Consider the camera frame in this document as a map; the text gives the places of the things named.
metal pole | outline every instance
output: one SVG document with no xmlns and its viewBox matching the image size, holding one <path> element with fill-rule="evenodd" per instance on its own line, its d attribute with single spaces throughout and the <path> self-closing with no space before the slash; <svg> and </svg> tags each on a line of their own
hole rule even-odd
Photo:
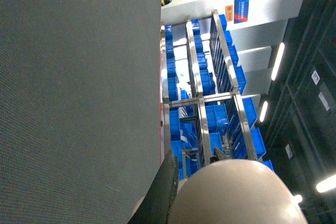
<svg viewBox="0 0 336 224">
<path fill-rule="evenodd" d="M 257 161 L 258 158 L 257 158 L 256 149 L 254 147 L 254 143 L 253 143 L 252 135 L 251 135 L 251 130 L 250 130 L 250 127 L 248 125 L 247 116 L 246 116 L 246 113 L 245 113 L 242 96 L 240 95 L 239 92 L 237 92 L 237 94 L 234 95 L 234 100 L 235 100 L 235 103 L 236 103 L 236 108 L 237 108 L 237 112 L 238 112 L 238 116 L 239 116 L 239 120 L 240 120 L 241 131 L 242 131 L 243 136 L 244 136 L 244 142 L 245 142 L 245 146 L 246 146 L 246 150 L 247 150 L 248 159 Z"/>
</svg>

metal frame bar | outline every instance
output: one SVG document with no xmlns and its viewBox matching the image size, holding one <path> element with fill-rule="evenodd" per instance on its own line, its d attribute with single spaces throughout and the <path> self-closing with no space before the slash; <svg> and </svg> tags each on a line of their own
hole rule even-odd
<svg viewBox="0 0 336 224">
<path fill-rule="evenodd" d="M 170 107 L 167 76 L 166 35 L 164 24 L 161 24 L 161 84 L 162 84 L 162 111 L 163 111 L 163 148 L 164 155 L 171 149 L 170 134 Z"/>
<path fill-rule="evenodd" d="M 240 95 L 239 91 L 237 94 L 234 95 L 234 100 L 235 100 L 235 104 L 236 104 L 236 108 L 237 108 L 237 112 L 238 112 L 238 116 L 240 120 L 241 131 L 244 136 L 244 142 L 246 146 L 248 159 L 256 161 L 258 160 L 257 153 L 256 153 L 256 149 L 254 147 L 254 143 L 252 140 L 251 130 L 248 125 L 242 96 Z"/>
<path fill-rule="evenodd" d="M 218 37 L 219 37 L 219 43 L 220 43 L 222 51 L 223 51 L 225 65 L 226 65 L 226 68 L 227 68 L 227 71 L 228 71 L 228 74 L 229 74 L 229 79 L 230 79 L 232 91 L 238 91 L 238 87 L 239 87 L 238 86 L 238 80 L 237 80 L 236 72 L 235 72 L 233 62 L 232 62 L 232 59 L 231 59 L 229 47 L 227 46 L 227 43 L 226 43 L 222 23 L 220 21 L 218 11 L 215 9 L 215 10 L 213 10 L 212 13 L 213 13 L 213 19 L 214 19 L 215 26 L 216 26 L 217 33 L 218 33 Z"/>
<path fill-rule="evenodd" d="M 206 95 L 203 98 L 204 98 L 204 102 L 216 102 L 216 101 L 232 99 L 234 94 L 235 92 L 226 92 L 226 93 L 220 93 L 220 94 Z M 184 100 L 179 100 L 179 101 L 172 101 L 169 103 L 169 106 L 171 108 L 175 108 L 175 107 L 195 105 L 197 104 L 197 100 L 198 100 L 197 98 L 189 98 L 189 99 L 184 99 Z"/>
<path fill-rule="evenodd" d="M 161 83 L 162 83 L 162 100 L 164 103 L 168 103 L 169 93 L 168 93 L 166 35 L 163 23 L 161 24 Z"/>
<path fill-rule="evenodd" d="M 198 141 L 202 141 L 203 146 L 203 155 L 204 155 L 204 166 L 210 164 L 210 158 L 212 156 L 211 152 L 211 144 L 210 144 L 210 135 L 209 135 L 209 128 L 208 128 L 208 121 L 206 118 L 206 111 L 205 111 L 205 101 L 204 98 L 200 98 L 197 101 L 197 109 L 198 109 L 198 119 L 200 124 L 200 139 Z"/>
<path fill-rule="evenodd" d="M 190 17 L 186 19 L 186 38 L 187 38 L 187 58 L 189 66 L 190 81 L 192 84 L 193 97 L 203 96 L 200 67 L 198 65 L 196 45 L 194 40 L 193 26 Z"/>
</svg>

beige round object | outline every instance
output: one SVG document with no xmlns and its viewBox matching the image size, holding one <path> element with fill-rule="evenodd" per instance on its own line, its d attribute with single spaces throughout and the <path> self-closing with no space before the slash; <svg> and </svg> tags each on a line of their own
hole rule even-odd
<svg viewBox="0 0 336 224">
<path fill-rule="evenodd" d="M 293 195 L 267 166 L 243 159 L 216 162 L 179 191 L 168 224 L 307 223 Z"/>
<path fill-rule="evenodd" d="M 181 190 L 182 186 L 187 182 L 188 180 L 186 178 L 184 178 L 183 180 L 180 180 L 178 182 L 178 186 L 177 186 L 177 193 L 179 193 L 179 191 Z"/>
</svg>

ceiling light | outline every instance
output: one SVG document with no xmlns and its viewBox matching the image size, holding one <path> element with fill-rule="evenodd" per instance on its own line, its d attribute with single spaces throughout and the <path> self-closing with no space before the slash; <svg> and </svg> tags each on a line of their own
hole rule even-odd
<svg viewBox="0 0 336 224">
<path fill-rule="evenodd" d="M 296 204 L 302 202 L 302 200 L 303 200 L 303 199 L 302 199 L 302 196 L 301 196 L 300 194 L 294 196 L 294 202 L 295 202 Z"/>
<path fill-rule="evenodd" d="M 274 67 L 273 67 L 273 71 L 272 71 L 272 81 L 275 80 L 275 78 L 277 77 L 278 74 L 278 70 L 280 67 L 280 63 L 281 63 L 281 59 L 282 59 L 282 55 L 284 54 L 283 51 L 285 50 L 285 44 L 281 43 L 279 46 L 279 50 L 278 50 L 278 54 L 277 54 L 277 58 L 275 59 L 275 63 L 274 63 Z"/>
<path fill-rule="evenodd" d="M 334 188 L 336 188 L 336 175 L 325 179 L 316 186 L 316 189 L 319 193 L 324 193 L 325 191 L 329 191 Z"/>
<path fill-rule="evenodd" d="M 266 111 L 267 111 L 268 102 L 265 101 L 262 105 L 261 113 L 260 113 L 260 121 L 263 122 L 265 119 Z"/>
</svg>

warehouse shelf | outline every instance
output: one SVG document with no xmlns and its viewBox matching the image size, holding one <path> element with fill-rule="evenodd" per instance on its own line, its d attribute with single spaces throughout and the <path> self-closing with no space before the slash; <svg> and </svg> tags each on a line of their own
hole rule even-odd
<svg viewBox="0 0 336 224">
<path fill-rule="evenodd" d="M 233 139 L 233 134 L 230 132 L 230 125 L 232 126 L 233 123 L 236 124 L 236 127 L 239 125 L 239 139 L 244 139 L 244 146 L 240 152 L 245 152 L 244 157 L 250 160 L 258 159 L 250 130 L 250 125 L 256 120 L 256 113 L 253 114 L 255 109 L 253 110 L 247 105 L 250 100 L 246 102 L 241 96 L 246 85 L 246 79 L 242 68 L 237 66 L 238 54 L 230 32 L 226 31 L 225 16 L 219 15 L 217 10 L 214 10 L 212 14 L 210 50 L 214 73 L 209 73 L 207 69 L 199 26 L 198 20 L 186 19 L 187 61 L 191 96 L 189 97 L 185 91 L 181 92 L 181 100 L 173 100 L 168 93 L 168 78 L 172 78 L 174 71 L 172 69 L 173 61 L 167 61 L 167 58 L 172 58 L 167 56 L 164 43 L 166 38 L 172 38 L 173 35 L 170 34 L 171 27 L 167 26 L 165 28 L 162 26 L 161 28 L 161 37 L 164 37 L 161 38 L 162 103 L 163 108 L 165 108 L 163 117 L 168 118 L 163 121 L 164 131 L 168 129 L 167 124 L 169 125 L 170 122 L 169 116 L 166 116 L 165 113 L 176 113 L 178 112 L 178 110 L 174 111 L 176 108 L 183 108 L 187 112 L 187 114 L 180 115 L 179 125 L 176 123 L 176 115 L 174 119 L 170 118 L 173 126 L 169 127 L 171 131 L 169 136 L 164 132 L 164 148 L 171 148 L 170 142 L 179 139 L 178 129 L 182 132 L 184 139 L 187 139 L 188 146 L 197 150 L 196 162 L 190 158 L 183 162 L 187 170 L 184 171 L 186 176 L 195 172 L 196 164 L 197 169 L 210 164 L 211 157 L 214 155 L 214 147 L 224 151 L 222 141 L 225 138 L 229 144 L 230 158 L 234 158 L 232 144 L 236 139 Z M 213 80 L 213 75 L 217 79 L 218 93 L 215 92 L 216 83 Z M 190 151 L 185 150 L 182 153 L 184 153 L 183 158 L 185 158 L 185 155 L 189 155 Z"/>
</svg>

